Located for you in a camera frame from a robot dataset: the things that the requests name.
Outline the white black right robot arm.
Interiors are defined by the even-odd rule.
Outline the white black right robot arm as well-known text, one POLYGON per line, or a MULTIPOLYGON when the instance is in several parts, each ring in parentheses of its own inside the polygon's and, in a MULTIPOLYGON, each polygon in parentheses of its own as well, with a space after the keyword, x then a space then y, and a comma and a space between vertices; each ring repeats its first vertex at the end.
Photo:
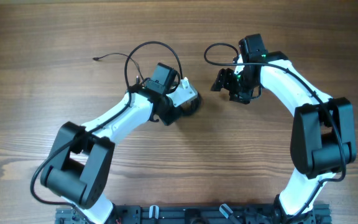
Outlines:
POLYGON ((353 107, 347 98, 318 90, 281 51, 269 52, 260 34, 239 41, 232 63, 222 68, 211 91, 226 89, 231 101, 249 104, 271 91, 293 116, 287 186, 276 196, 269 219, 295 223, 311 218, 313 202, 329 182, 342 182, 357 155, 353 107))

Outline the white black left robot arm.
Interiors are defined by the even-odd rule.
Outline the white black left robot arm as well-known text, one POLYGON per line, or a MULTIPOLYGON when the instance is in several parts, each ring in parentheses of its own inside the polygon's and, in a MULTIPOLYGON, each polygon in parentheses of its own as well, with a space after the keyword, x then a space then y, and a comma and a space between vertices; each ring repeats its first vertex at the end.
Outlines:
POLYGON ((88 223, 106 223, 114 210, 103 194, 114 148, 136 127, 153 121, 169 126, 198 109, 200 95, 187 78, 158 63, 152 77, 130 86, 123 99, 100 117, 58 131, 40 183, 79 211, 88 223))

